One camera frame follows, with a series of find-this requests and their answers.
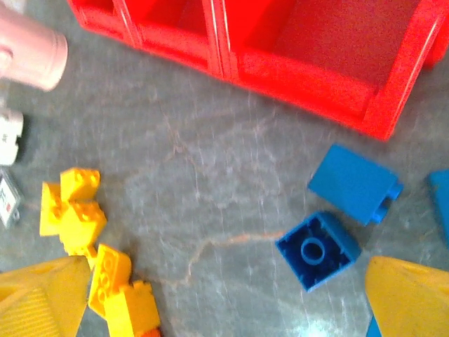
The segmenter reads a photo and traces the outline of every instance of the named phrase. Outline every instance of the gray marble floor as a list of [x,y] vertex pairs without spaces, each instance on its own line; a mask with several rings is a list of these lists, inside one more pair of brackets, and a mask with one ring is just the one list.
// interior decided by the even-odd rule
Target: gray marble floor
[[[100,241],[129,253],[133,277],[152,283],[166,337],[364,336],[371,256],[449,270],[425,182],[449,167],[449,58],[419,77],[384,144],[84,32],[63,0],[26,10],[66,34],[70,52],[54,91],[10,89],[8,106],[27,115],[11,168],[25,204],[18,226],[0,228],[0,270],[65,255],[57,237],[39,237],[40,192],[72,166],[101,170]],[[274,240],[333,210],[306,185],[334,142],[395,170],[406,188],[381,225],[340,215],[363,253],[305,293]],[[107,336],[89,309],[83,336]]]

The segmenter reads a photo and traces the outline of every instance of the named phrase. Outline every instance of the red toy bin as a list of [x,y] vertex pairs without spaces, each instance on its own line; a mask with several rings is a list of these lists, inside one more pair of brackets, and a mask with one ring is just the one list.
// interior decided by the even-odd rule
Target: red toy bin
[[127,29],[113,0],[68,0],[79,24],[94,33],[127,42]]
[[202,0],[125,0],[141,48],[202,71],[218,68],[212,21]]
[[235,84],[386,140],[447,3],[224,0],[229,73]]

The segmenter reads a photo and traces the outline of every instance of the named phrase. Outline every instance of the yellow duplo block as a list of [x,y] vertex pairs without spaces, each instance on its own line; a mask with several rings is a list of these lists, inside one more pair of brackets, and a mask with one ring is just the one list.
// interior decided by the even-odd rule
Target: yellow duplo block
[[89,278],[83,256],[0,274],[0,336],[75,337]]
[[121,286],[127,285],[130,275],[129,256],[105,244],[100,244],[89,293],[89,308],[105,318],[106,299],[112,293],[118,292]]
[[39,235],[41,237],[50,237],[59,234],[62,215],[66,209],[67,205],[61,201],[60,185],[43,183],[41,222],[39,226]]
[[107,219],[96,202],[72,202],[62,217],[60,241],[67,249],[91,246],[105,228]]
[[71,168],[61,173],[61,199],[63,201],[93,199],[99,186],[99,171]]
[[97,250],[94,246],[80,247],[75,249],[64,246],[64,250],[70,256],[85,256],[87,258],[87,261],[89,262],[91,271],[95,267],[97,261]]
[[382,337],[449,336],[449,272],[375,256],[365,288]]
[[137,337],[161,325],[152,288],[143,281],[108,297],[105,311],[110,337]]

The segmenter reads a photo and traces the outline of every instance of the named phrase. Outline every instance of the pink plastic cup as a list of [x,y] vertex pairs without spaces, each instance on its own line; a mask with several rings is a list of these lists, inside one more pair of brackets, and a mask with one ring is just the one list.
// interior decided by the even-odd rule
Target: pink plastic cup
[[64,35],[8,9],[0,0],[0,77],[50,91],[67,63]]

